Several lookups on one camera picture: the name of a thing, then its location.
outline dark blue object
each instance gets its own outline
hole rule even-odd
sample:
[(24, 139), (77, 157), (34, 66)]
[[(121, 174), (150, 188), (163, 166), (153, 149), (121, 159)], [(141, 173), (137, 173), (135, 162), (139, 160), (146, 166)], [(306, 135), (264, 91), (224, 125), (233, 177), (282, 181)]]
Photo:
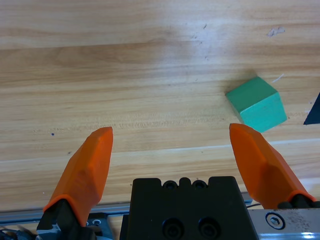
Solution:
[(320, 93), (317, 99), (315, 100), (315, 103), (303, 124), (320, 124)]

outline wood grain surface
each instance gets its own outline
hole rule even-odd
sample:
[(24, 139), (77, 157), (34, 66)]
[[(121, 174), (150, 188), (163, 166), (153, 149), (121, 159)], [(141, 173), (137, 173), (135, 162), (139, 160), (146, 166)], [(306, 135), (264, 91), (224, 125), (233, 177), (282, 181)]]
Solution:
[(319, 13), (318, 0), (0, 0), (0, 211), (46, 205), (104, 126), (102, 203), (130, 200), (135, 178), (235, 176), (244, 191), (225, 93), (257, 75), (288, 116), (263, 135), (319, 199), (320, 128), (303, 125), (320, 91)]

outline green wooden block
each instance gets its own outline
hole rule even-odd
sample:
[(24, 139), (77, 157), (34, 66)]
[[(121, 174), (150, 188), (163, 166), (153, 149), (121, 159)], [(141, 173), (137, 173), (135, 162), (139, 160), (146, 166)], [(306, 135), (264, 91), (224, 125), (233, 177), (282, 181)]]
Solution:
[(228, 92), (226, 97), (239, 120), (260, 133), (287, 120), (278, 91), (258, 76)]

